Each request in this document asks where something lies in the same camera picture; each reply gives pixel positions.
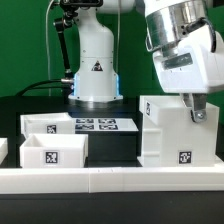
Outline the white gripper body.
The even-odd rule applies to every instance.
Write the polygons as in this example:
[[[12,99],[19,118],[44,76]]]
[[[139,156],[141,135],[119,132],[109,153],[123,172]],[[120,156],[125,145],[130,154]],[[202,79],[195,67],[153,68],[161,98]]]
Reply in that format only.
[[[159,83],[166,93],[207,94],[224,90],[224,40],[216,33],[216,51],[210,51],[207,31],[201,40],[190,34],[178,44],[176,57],[163,57],[157,51],[153,62]]]

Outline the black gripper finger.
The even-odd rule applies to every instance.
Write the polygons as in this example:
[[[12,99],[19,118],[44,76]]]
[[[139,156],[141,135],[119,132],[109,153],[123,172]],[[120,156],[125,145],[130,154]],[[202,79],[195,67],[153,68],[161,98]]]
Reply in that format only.
[[[190,115],[193,122],[201,123],[207,120],[206,94],[182,93],[180,97],[184,105],[190,109]]]

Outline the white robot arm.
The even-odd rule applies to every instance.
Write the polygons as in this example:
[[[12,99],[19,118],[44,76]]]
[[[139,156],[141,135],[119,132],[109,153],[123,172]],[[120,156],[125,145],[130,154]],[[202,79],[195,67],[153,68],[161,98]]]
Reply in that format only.
[[[99,7],[81,6],[76,19],[80,68],[69,99],[98,105],[122,98],[113,68],[113,34],[96,14],[134,7],[145,16],[146,48],[163,91],[180,94],[192,120],[204,121],[206,95],[224,90],[224,40],[206,16],[205,0],[105,0]]]

